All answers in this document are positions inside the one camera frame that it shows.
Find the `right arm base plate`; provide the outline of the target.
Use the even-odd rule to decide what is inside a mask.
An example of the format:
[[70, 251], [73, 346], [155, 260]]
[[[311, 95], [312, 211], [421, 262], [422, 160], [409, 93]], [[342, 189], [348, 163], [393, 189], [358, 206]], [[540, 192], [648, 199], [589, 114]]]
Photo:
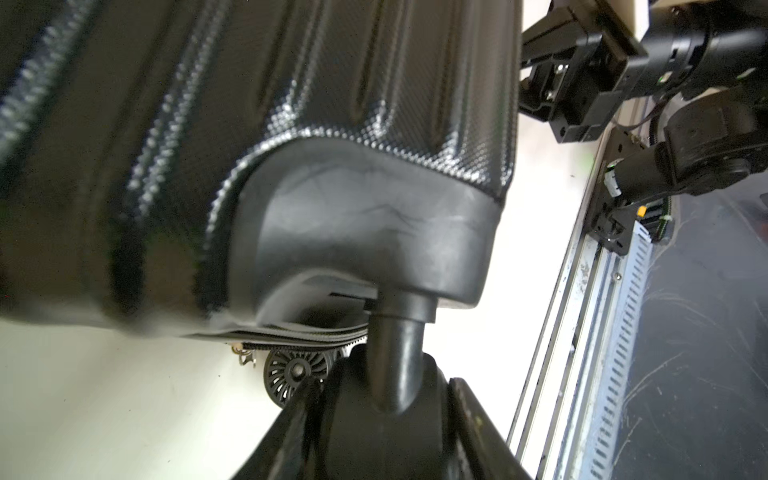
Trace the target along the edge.
[[626, 255], [639, 207], [669, 195], [672, 186], [665, 143], [645, 147], [632, 135], [619, 129], [611, 130], [587, 209], [584, 232], [606, 250]]

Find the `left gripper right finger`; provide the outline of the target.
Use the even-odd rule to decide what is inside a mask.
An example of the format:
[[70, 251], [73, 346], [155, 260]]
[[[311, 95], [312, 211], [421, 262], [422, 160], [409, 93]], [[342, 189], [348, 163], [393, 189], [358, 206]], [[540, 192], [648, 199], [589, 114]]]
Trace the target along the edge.
[[468, 383], [449, 381], [449, 479], [531, 479]]

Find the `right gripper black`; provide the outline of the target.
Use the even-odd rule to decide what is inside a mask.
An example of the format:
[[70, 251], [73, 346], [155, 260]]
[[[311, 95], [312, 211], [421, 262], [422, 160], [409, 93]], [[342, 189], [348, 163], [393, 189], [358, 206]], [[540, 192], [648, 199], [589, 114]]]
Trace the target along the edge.
[[522, 34], [519, 111], [560, 143], [598, 139], [630, 98], [648, 53], [607, 1], [554, 1]]

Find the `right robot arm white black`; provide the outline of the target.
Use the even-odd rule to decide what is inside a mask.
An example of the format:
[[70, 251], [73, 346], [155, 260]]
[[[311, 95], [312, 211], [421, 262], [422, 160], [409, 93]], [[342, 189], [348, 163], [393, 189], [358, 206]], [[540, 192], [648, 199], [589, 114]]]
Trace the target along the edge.
[[561, 143], [589, 142], [620, 106], [653, 100], [658, 118], [682, 106], [662, 140], [622, 154], [602, 190], [612, 208], [724, 189], [767, 167], [767, 5], [688, 1], [645, 5], [631, 29], [609, 1], [556, 1], [522, 36], [520, 111]]

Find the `black hard-shell suitcase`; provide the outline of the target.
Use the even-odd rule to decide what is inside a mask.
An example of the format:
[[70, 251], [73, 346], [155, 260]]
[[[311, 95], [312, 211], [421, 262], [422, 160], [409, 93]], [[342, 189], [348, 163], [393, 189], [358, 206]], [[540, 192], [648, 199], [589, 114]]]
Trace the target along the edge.
[[518, 1], [3, 2], [2, 318], [350, 346], [299, 378], [322, 387], [302, 479], [449, 479], [423, 338], [483, 292], [521, 23]]

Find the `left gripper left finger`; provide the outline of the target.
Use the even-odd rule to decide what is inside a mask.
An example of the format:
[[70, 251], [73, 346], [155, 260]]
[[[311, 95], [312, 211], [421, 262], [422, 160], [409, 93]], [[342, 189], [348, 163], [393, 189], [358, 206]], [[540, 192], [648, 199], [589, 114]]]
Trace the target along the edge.
[[232, 479], [302, 479], [305, 444], [321, 384], [305, 378]]

